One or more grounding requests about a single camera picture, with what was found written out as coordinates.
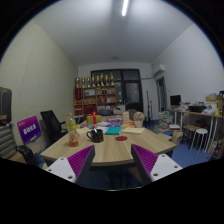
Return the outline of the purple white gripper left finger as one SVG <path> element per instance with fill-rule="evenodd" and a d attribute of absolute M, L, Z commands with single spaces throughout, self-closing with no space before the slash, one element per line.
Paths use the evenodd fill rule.
<path fill-rule="evenodd" d="M 91 145 L 69 158 L 60 157 L 46 171 L 72 183 L 85 183 L 94 157 L 95 147 Z"/>

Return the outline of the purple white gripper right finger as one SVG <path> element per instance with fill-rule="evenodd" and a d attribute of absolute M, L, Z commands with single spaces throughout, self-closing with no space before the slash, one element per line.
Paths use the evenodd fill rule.
<path fill-rule="evenodd" d="M 151 183 L 182 169 L 166 154 L 155 153 L 132 144 L 131 154 L 143 183 Z"/>

